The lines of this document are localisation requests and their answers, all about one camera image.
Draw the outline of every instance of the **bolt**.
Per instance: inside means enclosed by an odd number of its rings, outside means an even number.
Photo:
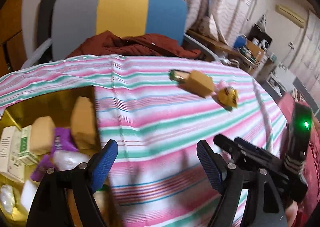
[[[54,172],[54,168],[49,168],[48,170],[47,170],[47,173],[48,174],[52,174]]]
[[[87,167],[87,163],[80,163],[79,169],[83,170]]]
[[[265,169],[260,169],[259,171],[261,174],[264,174],[264,175],[266,175],[268,173],[268,171],[266,171]]]
[[[234,169],[236,169],[236,165],[233,164],[233,163],[229,163],[228,164],[228,168],[231,169],[231,170],[234,170]]]

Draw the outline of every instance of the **striped tablecloth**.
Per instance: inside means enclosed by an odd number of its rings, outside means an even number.
[[[239,91],[231,112],[169,80],[171,69],[197,69]],[[0,113],[21,100],[94,85],[102,146],[114,139],[118,157],[109,174],[126,226],[206,226],[218,194],[206,178],[196,144],[237,136],[279,154],[286,120],[247,73],[219,63],[173,57],[80,56],[37,65],[0,79]],[[246,199],[235,216],[239,225]]]

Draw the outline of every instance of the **red fabric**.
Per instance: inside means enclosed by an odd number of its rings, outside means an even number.
[[[285,94],[281,100],[278,102],[278,106],[288,122],[291,122],[292,112],[294,108],[294,100],[290,94]],[[316,208],[318,201],[320,200],[320,142],[318,131],[314,127],[311,128],[311,136],[309,142],[309,148],[307,151],[307,158],[305,161],[305,167],[303,170],[303,175],[308,183],[308,192],[301,204],[298,204],[298,214],[302,212],[305,214],[306,219],[310,217],[313,210]],[[305,217],[303,215],[299,216],[301,220],[296,221],[304,222]]]
[[[132,41],[154,44],[157,47],[165,49],[177,57],[185,57],[189,59],[198,59],[201,54],[200,50],[185,50],[178,45],[176,40],[168,38],[160,34],[146,34],[139,37],[127,37],[121,39],[111,33],[105,31],[86,39],[77,49],[75,49],[68,57],[92,54],[95,56],[119,54],[123,56],[162,56],[162,54],[154,51],[141,44],[132,44]]]

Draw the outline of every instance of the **purple package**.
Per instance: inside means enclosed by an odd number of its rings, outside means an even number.
[[[45,154],[38,164],[37,168],[31,174],[30,178],[33,181],[41,182],[44,174],[49,168],[55,168],[55,166],[50,162],[50,157],[48,154]]]
[[[54,142],[51,148],[50,157],[53,157],[53,153],[56,150],[66,150],[66,151],[74,151],[74,152],[79,151],[72,141],[70,129],[65,129],[65,128],[55,129]]]

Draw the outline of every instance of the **gold box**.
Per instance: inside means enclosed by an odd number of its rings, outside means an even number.
[[[42,116],[50,116],[56,127],[70,127],[70,118],[76,99],[79,96],[87,97],[96,107],[94,87],[86,86],[68,90],[57,91],[40,96],[36,96],[6,108],[0,121],[0,136],[3,128],[8,126],[17,126],[19,130],[26,127]],[[96,145],[91,150],[81,150],[90,157],[101,150],[98,127],[96,123]],[[25,179],[28,179],[31,173],[36,168],[36,165],[25,166]],[[23,183],[13,182],[4,176],[0,175],[0,186],[10,184],[13,186],[16,199],[16,207],[13,209],[13,214],[8,215],[0,203],[0,209],[4,212],[4,216],[8,223],[13,226],[25,226],[28,213],[20,204],[20,194],[22,192]]]

